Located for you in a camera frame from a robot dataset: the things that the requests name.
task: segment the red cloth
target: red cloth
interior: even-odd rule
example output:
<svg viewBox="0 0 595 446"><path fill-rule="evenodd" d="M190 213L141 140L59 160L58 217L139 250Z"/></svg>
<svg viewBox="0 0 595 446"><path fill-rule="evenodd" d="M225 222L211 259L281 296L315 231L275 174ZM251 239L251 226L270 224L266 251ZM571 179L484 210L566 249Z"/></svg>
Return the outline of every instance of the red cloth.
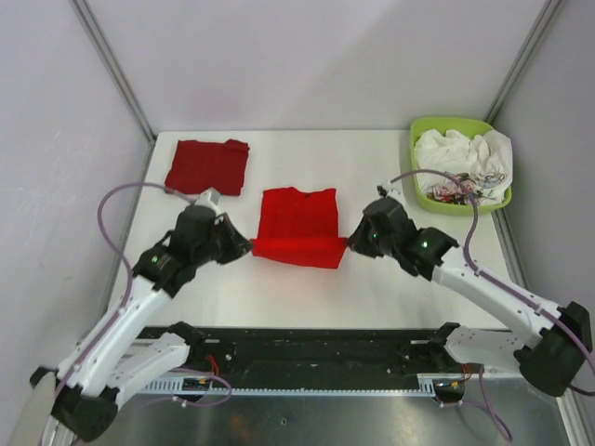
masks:
<svg viewBox="0 0 595 446"><path fill-rule="evenodd" d="M179 141L165 185L187 194L217 189L240 195L250 147L242 141Z"/></svg>
<svg viewBox="0 0 595 446"><path fill-rule="evenodd" d="M278 262L337 269L346 248L338 237L337 190L265 190L252 254Z"/></svg>

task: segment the white wall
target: white wall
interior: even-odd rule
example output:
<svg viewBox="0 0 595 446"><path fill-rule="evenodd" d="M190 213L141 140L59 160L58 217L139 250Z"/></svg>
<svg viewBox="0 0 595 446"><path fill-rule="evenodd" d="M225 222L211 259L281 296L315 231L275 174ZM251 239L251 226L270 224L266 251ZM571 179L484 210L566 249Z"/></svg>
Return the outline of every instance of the white wall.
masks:
<svg viewBox="0 0 595 446"><path fill-rule="evenodd" d="M100 197L139 178L147 146L67 1L0 14L0 444L29 375L99 316L113 256ZM107 220L120 236L131 197Z"/></svg>
<svg viewBox="0 0 595 446"><path fill-rule="evenodd" d="M496 127L514 143L508 215L531 286L581 303L595 327L593 23L595 2L567 2ZM592 373L582 372L581 384L595 389Z"/></svg>
<svg viewBox="0 0 595 446"><path fill-rule="evenodd" d="M158 130L483 118L545 0L90 0Z"/></svg>

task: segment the metal floor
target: metal floor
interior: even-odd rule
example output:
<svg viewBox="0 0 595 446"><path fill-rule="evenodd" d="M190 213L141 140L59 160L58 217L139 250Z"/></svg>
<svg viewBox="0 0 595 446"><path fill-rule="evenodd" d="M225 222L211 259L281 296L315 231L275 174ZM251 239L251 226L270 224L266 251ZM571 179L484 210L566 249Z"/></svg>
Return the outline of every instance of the metal floor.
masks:
<svg viewBox="0 0 595 446"><path fill-rule="evenodd" d="M565 446L555 399L521 379L487 381L496 412L521 446ZM507 444L481 410L441 409L427 398L234 397L221 406L139 407L137 396L94 446L494 446ZM473 380L465 400L481 401Z"/></svg>

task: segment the maroon cloth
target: maroon cloth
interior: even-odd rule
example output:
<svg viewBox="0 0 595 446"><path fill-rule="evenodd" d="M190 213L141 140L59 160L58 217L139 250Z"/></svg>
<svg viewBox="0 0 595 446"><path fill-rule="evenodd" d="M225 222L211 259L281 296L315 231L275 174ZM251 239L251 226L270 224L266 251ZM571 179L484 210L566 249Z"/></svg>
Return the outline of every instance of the maroon cloth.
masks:
<svg viewBox="0 0 595 446"><path fill-rule="evenodd" d="M186 194L209 188L240 195L250 147L242 141L179 141L165 185Z"/></svg>
<svg viewBox="0 0 595 446"><path fill-rule="evenodd" d="M265 190L254 256L301 267L337 269L346 239L338 236L337 190Z"/></svg>

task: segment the green basket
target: green basket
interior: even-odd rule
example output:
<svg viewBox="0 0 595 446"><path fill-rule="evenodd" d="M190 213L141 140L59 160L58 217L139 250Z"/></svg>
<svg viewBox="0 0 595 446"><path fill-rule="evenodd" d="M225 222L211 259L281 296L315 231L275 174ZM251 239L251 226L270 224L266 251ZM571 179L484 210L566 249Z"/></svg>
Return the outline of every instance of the green basket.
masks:
<svg viewBox="0 0 595 446"><path fill-rule="evenodd" d="M484 121L477 121L468 118L456 118L454 116L428 116L420 118L411 124L411 165L414 169L418 169L416 160L415 146L419 136L427 130L435 128L440 133L444 134L446 130L454 129L461 132L468 138L473 138L475 135L483 135L493 129L491 125ZM435 202L428 198L419 188L417 178L414 177L414 184L416 187L416 196L419 205L430 212L438 214L448 214L451 216L472 216L473 207L470 204L451 204ZM489 214L496 209L501 209L510 203L512 199L512 187L506 189L504 192L504 202L499 204L490 204L486 206L479 206L480 214Z"/></svg>

